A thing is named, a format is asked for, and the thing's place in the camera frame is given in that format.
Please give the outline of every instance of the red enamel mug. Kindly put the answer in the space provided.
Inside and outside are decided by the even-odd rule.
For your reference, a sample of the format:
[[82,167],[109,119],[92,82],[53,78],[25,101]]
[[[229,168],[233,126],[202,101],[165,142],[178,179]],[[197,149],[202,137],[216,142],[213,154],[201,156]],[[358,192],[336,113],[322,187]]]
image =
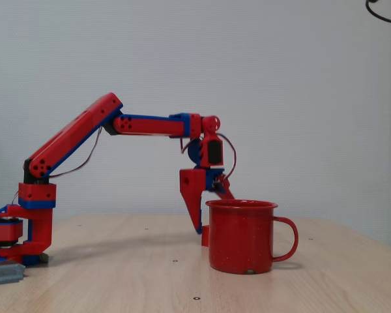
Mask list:
[[[289,259],[298,246],[298,231],[292,220],[274,216],[278,206],[272,202],[253,200],[213,200],[210,207],[210,266],[233,274],[260,274],[271,270],[273,262]],[[274,257],[273,223],[283,222],[294,231],[294,245],[283,255]]]

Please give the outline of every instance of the white wall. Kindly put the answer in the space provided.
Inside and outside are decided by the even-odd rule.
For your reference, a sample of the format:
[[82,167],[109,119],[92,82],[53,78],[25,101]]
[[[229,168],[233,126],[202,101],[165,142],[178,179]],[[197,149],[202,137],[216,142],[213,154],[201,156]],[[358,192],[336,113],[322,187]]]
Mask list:
[[[237,197],[391,245],[391,25],[364,1],[0,1],[0,206],[23,160],[110,91],[127,113],[219,116]],[[192,166],[177,140],[103,134],[55,180],[55,219],[185,213]]]

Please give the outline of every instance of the red plastic part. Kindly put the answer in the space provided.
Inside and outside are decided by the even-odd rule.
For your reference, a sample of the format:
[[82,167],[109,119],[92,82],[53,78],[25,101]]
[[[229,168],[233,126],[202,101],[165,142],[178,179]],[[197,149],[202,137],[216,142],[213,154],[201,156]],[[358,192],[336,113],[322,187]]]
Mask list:
[[180,192],[194,228],[199,233],[201,232],[201,194],[205,190],[205,184],[205,170],[180,170]]
[[[234,274],[265,273],[272,263],[290,258],[298,246],[298,232],[288,218],[273,216],[275,203],[252,200],[213,200],[210,207],[209,260],[219,271]],[[284,256],[274,258],[273,221],[294,231],[294,245]]]
[[[200,142],[200,166],[203,168],[209,168],[211,166],[222,166],[223,163],[223,141],[217,136],[216,131],[220,128],[220,120],[217,116],[204,117],[202,122],[202,131],[204,132],[204,138]],[[219,163],[209,162],[209,142],[220,142],[220,154],[222,161]]]
[[99,98],[30,157],[31,174],[44,176],[121,104],[114,93]]
[[220,197],[220,199],[235,199],[235,197],[230,192],[230,182],[228,179],[224,179],[225,175],[221,174],[219,176],[219,181],[222,184],[225,192],[217,192],[216,194]]
[[199,138],[201,135],[201,116],[200,114],[190,114],[190,138]]
[[16,241],[23,235],[23,222],[0,224],[0,241]]
[[117,117],[113,126],[122,135],[183,136],[184,123],[161,119]]
[[0,248],[0,256],[21,259],[21,256],[39,255],[45,251],[52,240],[52,209],[26,210],[19,205],[8,205],[6,213],[0,217],[20,217],[32,220],[32,240],[10,248]]
[[52,201],[57,197],[57,185],[31,185],[19,183],[19,198],[25,201]]

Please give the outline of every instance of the mug handle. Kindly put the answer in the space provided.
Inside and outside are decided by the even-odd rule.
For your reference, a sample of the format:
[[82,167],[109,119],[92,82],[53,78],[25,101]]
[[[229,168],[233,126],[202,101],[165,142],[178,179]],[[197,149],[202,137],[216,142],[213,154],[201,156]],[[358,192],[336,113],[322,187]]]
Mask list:
[[293,244],[293,247],[291,248],[291,250],[287,254],[284,254],[283,256],[277,256],[277,257],[272,258],[273,262],[285,261],[285,260],[289,259],[291,256],[293,256],[293,254],[295,253],[295,250],[297,250],[298,230],[297,230],[297,227],[295,226],[294,222],[286,217],[273,216],[272,219],[276,220],[277,222],[283,222],[283,223],[290,225],[291,228],[293,229],[293,232],[294,232],[294,244]]

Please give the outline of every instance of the black cable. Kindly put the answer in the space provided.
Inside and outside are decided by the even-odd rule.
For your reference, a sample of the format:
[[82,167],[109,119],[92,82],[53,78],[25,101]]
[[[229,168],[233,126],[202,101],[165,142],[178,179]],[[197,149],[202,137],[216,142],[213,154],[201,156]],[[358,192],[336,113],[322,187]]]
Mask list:
[[365,7],[368,10],[368,12],[371,13],[372,15],[374,15],[376,18],[378,18],[384,22],[391,23],[391,20],[389,18],[385,18],[385,17],[375,13],[374,11],[372,11],[371,7],[369,6],[369,0],[366,0]]

